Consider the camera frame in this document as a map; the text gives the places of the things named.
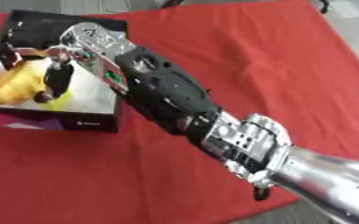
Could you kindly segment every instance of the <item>cable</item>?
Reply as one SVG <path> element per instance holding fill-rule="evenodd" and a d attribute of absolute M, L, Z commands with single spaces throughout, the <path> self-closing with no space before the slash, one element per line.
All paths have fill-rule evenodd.
<path fill-rule="evenodd" d="M 107 0 L 99 0 L 100 7 L 101 7 L 101 12 L 102 12 L 102 9 L 104 9 L 107 12 L 110 12 L 110 13 L 125 13 L 125 12 L 129 12 L 132 9 L 131 4 L 130 4 L 130 0 L 124 0 L 125 3 L 126 3 L 126 9 L 125 10 L 111 10 L 111 9 L 108 9 L 106 7 L 106 2 L 105 1 L 107 1 Z"/>

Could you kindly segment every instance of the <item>gray floor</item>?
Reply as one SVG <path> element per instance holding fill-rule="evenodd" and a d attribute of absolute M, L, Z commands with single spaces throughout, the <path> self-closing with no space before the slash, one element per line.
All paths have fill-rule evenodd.
<path fill-rule="evenodd" d="M 156 9 L 154 1 L 129 0 L 131 11 Z M 186 0 L 185 4 L 207 4 L 225 2 L 254 2 L 257 0 Z M 319 7 L 318 0 L 312 0 Z M 359 56 L 359 1 L 331 0 L 332 10 L 327 14 L 329 23 L 341 34 Z M 29 9 L 37 11 L 61 12 L 66 14 L 99 14 L 110 11 L 126 11 L 128 4 L 124 0 L 0 0 L 0 13 L 11 9 Z M 239 220 L 233 224 L 321 224 L 328 219 L 306 202 L 300 201 L 290 206 L 275 209 L 268 213 Z"/>

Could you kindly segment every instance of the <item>product box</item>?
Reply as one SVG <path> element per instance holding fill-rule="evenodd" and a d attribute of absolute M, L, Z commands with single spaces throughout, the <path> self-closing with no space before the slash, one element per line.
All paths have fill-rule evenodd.
<path fill-rule="evenodd" d="M 79 22 L 94 22 L 113 32 L 126 33 L 126 23 L 114 19 L 66 16 L 28 10 L 13 11 L 0 31 L 0 41 L 17 23 L 62 19 Z M 74 73 L 67 91 L 60 98 L 45 103 L 36 99 L 20 100 L 31 91 L 43 88 L 46 69 L 50 59 L 29 60 L 28 66 L 6 71 L 0 63 L 0 127 L 43 130 L 100 130 L 117 132 L 120 99 L 111 87 L 98 80 L 89 71 L 75 62 Z"/>

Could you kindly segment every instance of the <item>table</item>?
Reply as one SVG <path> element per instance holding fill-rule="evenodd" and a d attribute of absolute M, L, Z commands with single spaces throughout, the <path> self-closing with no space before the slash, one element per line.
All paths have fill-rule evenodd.
<path fill-rule="evenodd" d="M 190 5 L 123 15 L 130 37 L 268 115 L 302 147 L 359 159 L 359 59 L 309 3 Z M 5 15 L 0 15 L 0 24 Z M 251 186 L 129 107 L 119 134 L 0 129 L 0 223 L 217 223 L 296 198 Z"/>

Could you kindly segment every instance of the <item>robotic hand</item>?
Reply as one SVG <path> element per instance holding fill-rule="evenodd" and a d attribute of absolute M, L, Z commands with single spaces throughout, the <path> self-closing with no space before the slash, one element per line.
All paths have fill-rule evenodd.
<path fill-rule="evenodd" d="M 285 128 L 266 116 L 233 117 L 184 70 L 122 33 L 79 23 L 52 35 L 50 41 L 29 38 L 37 27 L 20 24 L 10 30 L 1 57 L 5 66 L 12 67 L 20 57 L 49 57 L 53 65 L 46 84 L 61 90 L 66 85 L 56 88 L 50 77 L 57 81 L 65 74 L 67 80 L 73 71 L 68 63 L 75 60 L 146 118 L 172 134 L 184 135 L 250 182 L 256 200 L 266 199 L 269 188 L 277 185 L 309 200 L 336 221 L 359 223 L 359 162 L 295 147 Z M 56 97 L 53 92 L 42 95 L 50 100 Z"/>

